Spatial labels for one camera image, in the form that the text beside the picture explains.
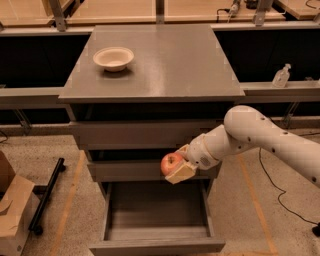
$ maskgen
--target red apple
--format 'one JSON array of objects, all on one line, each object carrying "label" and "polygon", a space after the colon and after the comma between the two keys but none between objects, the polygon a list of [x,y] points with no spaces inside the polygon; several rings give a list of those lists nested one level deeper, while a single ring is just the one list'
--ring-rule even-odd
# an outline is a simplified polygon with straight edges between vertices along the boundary
[{"label": "red apple", "polygon": [[183,157],[179,153],[167,154],[161,161],[161,171],[163,175],[167,176],[172,171],[176,170],[183,160]]}]

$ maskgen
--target white bowl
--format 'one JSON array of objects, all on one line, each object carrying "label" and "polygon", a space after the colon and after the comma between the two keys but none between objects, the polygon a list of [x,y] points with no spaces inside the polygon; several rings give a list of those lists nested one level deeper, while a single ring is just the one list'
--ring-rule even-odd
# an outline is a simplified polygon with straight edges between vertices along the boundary
[{"label": "white bowl", "polygon": [[104,48],[95,53],[93,61],[110,72],[124,70],[134,58],[131,50],[123,47]]}]

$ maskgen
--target black cable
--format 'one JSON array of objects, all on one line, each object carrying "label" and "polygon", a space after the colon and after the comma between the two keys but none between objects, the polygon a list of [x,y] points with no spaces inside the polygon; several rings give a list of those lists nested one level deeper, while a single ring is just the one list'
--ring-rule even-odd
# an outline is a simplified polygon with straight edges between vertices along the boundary
[{"label": "black cable", "polygon": [[303,221],[308,222],[308,223],[311,223],[311,224],[318,225],[318,223],[313,222],[313,221],[310,221],[310,220],[307,220],[307,219],[305,219],[304,217],[302,217],[300,214],[298,214],[298,213],[290,210],[288,207],[286,207],[286,206],[281,202],[281,200],[280,200],[281,197],[282,197],[284,194],[286,194],[287,191],[284,190],[284,189],[282,189],[282,188],[280,188],[280,187],[278,187],[278,186],[273,182],[271,176],[269,175],[269,173],[267,172],[266,168],[264,167],[264,164],[262,163],[261,148],[259,149],[259,161],[260,161],[260,164],[261,164],[261,166],[262,166],[263,171],[264,171],[265,174],[267,175],[267,177],[268,177],[269,181],[271,182],[271,184],[272,184],[276,189],[278,189],[278,190],[281,191],[281,193],[280,193],[279,196],[278,196],[278,201],[279,201],[280,205],[281,205],[283,208],[285,208],[288,212],[290,212],[290,213],[298,216],[298,217],[299,217],[300,219],[302,219]]},{"label": "black cable", "polygon": [[217,10],[217,23],[219,23],[219,12],[220,11],[225,11],[225,12],[229,13],[230,9],[223,8],[223,9],[218,9]]},{"label": "black cable", "polygon": [[3,142],[5,142],[5,141],[7,141],[9,139],[8,135],[5,134],[5,132],[0,130],[0,133],[5,137],[3,140],[0,140],[0,143],[3,143]]},{"label": "black cable", "polygon": [[308,1],[306,1],[306,6],[312,8],[312,9],[320,9],[319,7],[315,7],[315,6],[310,5],[309,2],[311,2],[311,1],[318,1],[319,2],[320,0],[308,0]]}]

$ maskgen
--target gray countertop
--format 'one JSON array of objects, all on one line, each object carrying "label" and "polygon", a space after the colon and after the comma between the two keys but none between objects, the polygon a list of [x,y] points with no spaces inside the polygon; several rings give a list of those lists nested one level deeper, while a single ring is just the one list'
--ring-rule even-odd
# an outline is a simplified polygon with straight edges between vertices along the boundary
[{"label": "gray countertop", "polygon": [[[135,55],[118,73],[93,62],[98,50],[113,46]],[[59,101],[234,101],[243,96],[209,25],[107,25],[95,27]]]}]

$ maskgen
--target cabinet drawer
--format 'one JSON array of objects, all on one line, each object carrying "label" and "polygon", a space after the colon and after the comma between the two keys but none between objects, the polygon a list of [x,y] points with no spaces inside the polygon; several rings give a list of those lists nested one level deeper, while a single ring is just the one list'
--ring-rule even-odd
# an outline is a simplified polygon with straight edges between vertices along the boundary
[{"label": "cabinet drawer", "polygon": [[80,149],[177,147],[217,124],[214,120],[155,120],[132,122],[72,122]]},{"label": "cabinet drawer", "polygon": [[207,192],[199,180],[103,183],[102,239],[94,255],[168,255],[219,252],[225,242],[213,232]]},{"label": "cabinet drawer", "polygon": [[[160,160],[89,162],[88,169],[95,182],[164,180]],[[218,176],[220,165],[210,170],[197,171],[193,179],[210,182]]]}]

